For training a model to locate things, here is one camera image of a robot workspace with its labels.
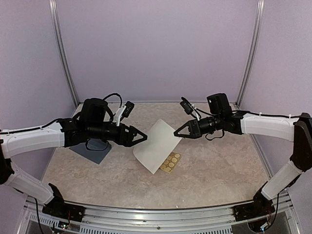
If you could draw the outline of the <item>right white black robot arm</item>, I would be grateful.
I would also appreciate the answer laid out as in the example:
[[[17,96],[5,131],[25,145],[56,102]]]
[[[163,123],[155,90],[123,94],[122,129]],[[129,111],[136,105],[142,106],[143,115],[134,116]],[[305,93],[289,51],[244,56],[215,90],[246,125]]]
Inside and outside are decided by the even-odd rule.
[[[285,139],[293,143],[289,161],[256,193],[249,206],[253,216],[268,209],[268,201],[291,186],[303,172],[312,167],[312,118],[307,113],[299,116],[268,115],[232,110],[225,93],[207,97],[210,113],[206,118],[194,117],[174,131],[174,136],[197,139],[221,130],[237,135],[262,135]]]

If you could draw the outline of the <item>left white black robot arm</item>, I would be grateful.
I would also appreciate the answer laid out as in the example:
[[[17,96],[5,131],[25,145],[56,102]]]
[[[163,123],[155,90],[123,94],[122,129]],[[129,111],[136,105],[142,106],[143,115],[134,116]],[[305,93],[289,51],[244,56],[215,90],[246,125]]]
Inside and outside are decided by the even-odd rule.
[[[63,202],[58,188],[29,175],[13,163],[11,158],[46,148],[69,148],[81,143],[87,144],[91,139],[112,141],[124,147],[135,146],[148,137],[139,129],[121,123],[133,108],[134,104],[128,101],[113,113],[106,100],[89,98],[84,101],[81,111],[72,118],[58,118],[33,128],[1,131],[0,183],[36,198],[48,205],[55,215],[65,216],[68,205]]]

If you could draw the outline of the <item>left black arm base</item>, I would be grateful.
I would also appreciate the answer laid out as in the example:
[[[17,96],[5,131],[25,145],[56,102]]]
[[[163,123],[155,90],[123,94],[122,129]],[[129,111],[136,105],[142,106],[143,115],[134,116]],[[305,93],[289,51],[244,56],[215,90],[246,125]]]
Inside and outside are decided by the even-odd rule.
[[[42,212],[68,221],[81,222],[84,217],[85,207],[66,203],[59,189],[51,183],[48,183],[48,185],[53,191],[53,199],[43,206]]]

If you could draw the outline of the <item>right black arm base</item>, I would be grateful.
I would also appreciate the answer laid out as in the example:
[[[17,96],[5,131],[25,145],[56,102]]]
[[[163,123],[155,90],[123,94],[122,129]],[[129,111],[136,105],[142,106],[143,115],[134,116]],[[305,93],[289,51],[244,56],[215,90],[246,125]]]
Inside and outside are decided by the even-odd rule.
[[[233,207],[236,221],[252,219],[275,212],[272,199],[266,199],[261,191],[262,189],[260,188],[255,193],[252,202]]]

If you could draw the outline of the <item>beige lined letter paper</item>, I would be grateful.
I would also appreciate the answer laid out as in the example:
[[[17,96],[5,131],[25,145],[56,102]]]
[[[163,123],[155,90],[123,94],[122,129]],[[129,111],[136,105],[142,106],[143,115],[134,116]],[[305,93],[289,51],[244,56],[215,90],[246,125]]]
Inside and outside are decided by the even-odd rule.
[[[159,169],[169,154],[182,140],[174,136],[174,128],[159,119],[149,130],[146,141],[133,149],[135,158],[152,174]]]

